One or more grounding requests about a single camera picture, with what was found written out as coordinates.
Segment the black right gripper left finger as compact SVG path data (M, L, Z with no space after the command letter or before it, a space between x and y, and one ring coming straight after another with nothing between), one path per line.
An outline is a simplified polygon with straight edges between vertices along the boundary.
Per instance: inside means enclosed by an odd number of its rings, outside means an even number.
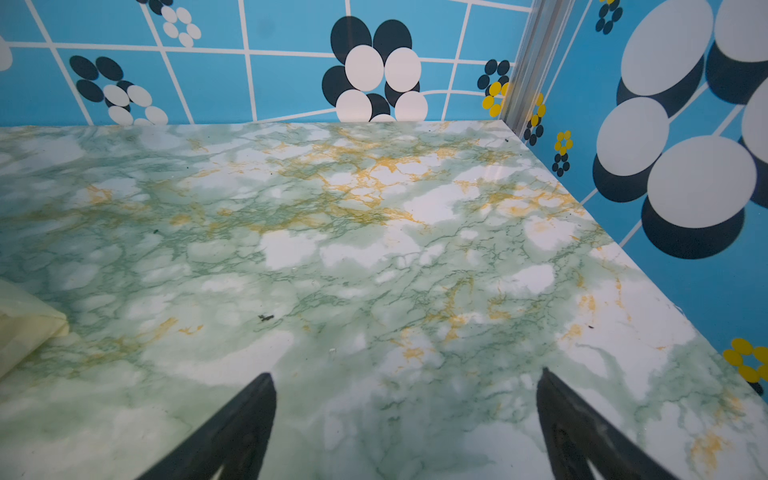
M256 479L277 409L272 376L262 373L142 479Z

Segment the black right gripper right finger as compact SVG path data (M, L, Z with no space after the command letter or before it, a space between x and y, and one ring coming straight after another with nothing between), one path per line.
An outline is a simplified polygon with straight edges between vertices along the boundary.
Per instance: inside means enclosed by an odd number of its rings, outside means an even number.
M674 475L545 368L536 404L556 479L672 479Z

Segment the yellowish printed plastic bag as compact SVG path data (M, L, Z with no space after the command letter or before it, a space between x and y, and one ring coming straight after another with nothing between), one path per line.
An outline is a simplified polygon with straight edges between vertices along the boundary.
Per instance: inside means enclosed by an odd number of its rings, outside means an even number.
M67 316L19 286L1 280L1 376L47 340L69 334Z

